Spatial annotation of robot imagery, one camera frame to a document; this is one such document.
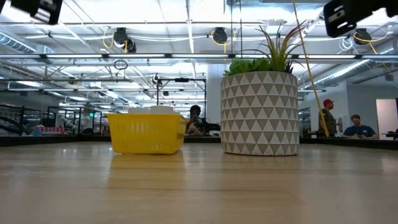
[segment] person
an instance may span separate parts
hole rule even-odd
[[[205,128],[201,123],[201,118],[199,117],[201,109],[198,105],[193,105],[190,108],[190,120],[187,123],[187,127],[185,129],[185,134],[189,134],[190,136],[204,136]]]
[[[348,127],[344,133],[344,138],[349,139],[379,139],[379,136],[369,126],[361,124],[361,117],[358,114],[351,116],[353,126]]]
[[[326,128],[329,132],[329,137],[334,137],[335,134],[337,133],[336,119],[330,113],[330,110],[332,110],[335,106],[333,104],[333,102],[334,101],[332,101],[331,99],[327,99],[327,100],[323,101],[324,108],[321,110],[321,112],[323,114],[323,118],[325,119]],[[326,136],[325,130],[323,129],[323,125],[322,125],[323,123],[322,123],[322,118],[321,118],[320,112],[319,112],[318,120],[319,120],[319,125],[318,125],[319,136]]]

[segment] geometric patterned pot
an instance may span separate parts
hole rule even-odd
[[[224,77],[220,134],[227,153],[297,155],[297,78],[284,72],[249,72]]]

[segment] red cap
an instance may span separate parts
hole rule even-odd
[[[323,101],[323,105],[326,106],[326,105],[328,105],[329,103],[333,103],[333,102],[334,102],[333,100],[327,99],[327,100],[324,100],[324,101]]]

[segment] plastic basket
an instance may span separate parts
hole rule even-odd
[[[187,120],[179,114],[109,114],[113,151],[173,154],[183,145]]]

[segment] man in blue shirt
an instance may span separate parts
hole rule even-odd
[[[351,117],[354,126],[348,127],[344,132],[344,138],[350,139],[379,139],[379,136],[369,126],[361,124],[361,117],[354,114]]]

